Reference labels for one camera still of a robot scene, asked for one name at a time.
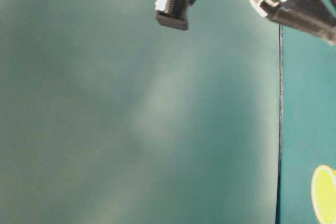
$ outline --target yellow circle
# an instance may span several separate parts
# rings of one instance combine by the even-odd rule
[[[319,166],[311,181],[311,200],[321,224],[336,224],[336,172]]]

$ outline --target teal surface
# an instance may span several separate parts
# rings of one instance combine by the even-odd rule
[[[312,174],[319,165],[336,169],[336,46],[283,30],[280,223],[318,223],[310,196]]]
[[[154,1],[0,0],[0,223],[274,222],[278,26]]]

